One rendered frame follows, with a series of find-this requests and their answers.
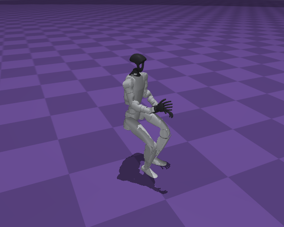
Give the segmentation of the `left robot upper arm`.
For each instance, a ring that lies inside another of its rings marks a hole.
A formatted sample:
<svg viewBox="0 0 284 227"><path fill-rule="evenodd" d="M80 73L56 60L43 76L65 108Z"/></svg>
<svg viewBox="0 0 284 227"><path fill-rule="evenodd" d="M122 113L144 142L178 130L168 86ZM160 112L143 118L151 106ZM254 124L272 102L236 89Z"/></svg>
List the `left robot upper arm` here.
<svg viewBox="0 0 284 227"><path fill-rule="evenodd" d="M147 81L148 74L145 73L145 72L143 72L143 74L145 75L145 87L144 87L143 97L147 98L151 95L150 91L147 89L147 87L148 87L148 81Z"/></svg>

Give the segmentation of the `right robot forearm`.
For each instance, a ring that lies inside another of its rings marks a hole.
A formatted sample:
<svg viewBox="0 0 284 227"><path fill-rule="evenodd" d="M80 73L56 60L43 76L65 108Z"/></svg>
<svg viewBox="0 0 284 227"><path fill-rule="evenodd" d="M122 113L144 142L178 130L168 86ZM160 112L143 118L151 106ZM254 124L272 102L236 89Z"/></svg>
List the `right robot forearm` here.
<svg viewBox="0 0 284 227"><path fill-rule="evenodd" d="M147 106L143 106L142 104L137 105L136 103L131 103L131 108L137 112L143 112L146 114L152 114L154 111L154 107L147 107Z"/></svg>

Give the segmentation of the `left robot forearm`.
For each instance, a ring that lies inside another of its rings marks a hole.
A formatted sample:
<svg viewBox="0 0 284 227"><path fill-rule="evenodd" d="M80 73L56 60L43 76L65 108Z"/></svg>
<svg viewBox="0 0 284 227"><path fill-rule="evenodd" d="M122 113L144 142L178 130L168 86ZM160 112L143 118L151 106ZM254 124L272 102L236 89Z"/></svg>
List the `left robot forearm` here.
<svg viewBox="0 0 284 227"><path fill-rule="evenodd" d="M152 106L158 105L158 102L153 98L152 94L147 98L147 101L150 102Z"/></svg>

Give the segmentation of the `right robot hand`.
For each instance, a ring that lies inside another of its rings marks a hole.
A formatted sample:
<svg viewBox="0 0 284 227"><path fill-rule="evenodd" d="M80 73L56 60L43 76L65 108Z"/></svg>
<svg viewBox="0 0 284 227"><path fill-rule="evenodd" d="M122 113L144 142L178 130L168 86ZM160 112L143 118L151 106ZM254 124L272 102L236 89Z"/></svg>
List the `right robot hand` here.
<svg viewBox="0 0 284 227"><path fill-rule="evenodd" d="M165 101L165 100L166 100L166 99L163 99L163 100L161 100L161 101L159 102L158 105L152 106L152 107L154 107L154 111L155 111L155 112L153 112L153 114L154 114L154 113L158 113L158 112L164 112L164 111L172 111L172 109L164 110L164 109L166 109L166 108L172 108L172 106L168 106L168 105L173 105L173 104L166 104L166 103L169 103L169 102L171 102L171 101L166 101L166 102L162 103L162 102ZM165 104L166 104L166 105L165 105ZM165 107L165 106L168 106L168 107Z"/></svg>

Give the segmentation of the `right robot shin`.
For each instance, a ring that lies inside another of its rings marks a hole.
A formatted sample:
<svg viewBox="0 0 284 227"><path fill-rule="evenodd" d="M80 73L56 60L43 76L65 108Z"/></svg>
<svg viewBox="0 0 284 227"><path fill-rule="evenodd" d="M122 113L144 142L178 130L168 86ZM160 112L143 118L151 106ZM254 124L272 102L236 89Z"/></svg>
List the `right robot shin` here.
<svg viewBox="0 0 284 227"><path fill-rule="evenodd" d="M149 169L155 156L156 156L157 150L152 152L152 147L149 145L145 145L145 150L144 150L144 169Z"/></svg>

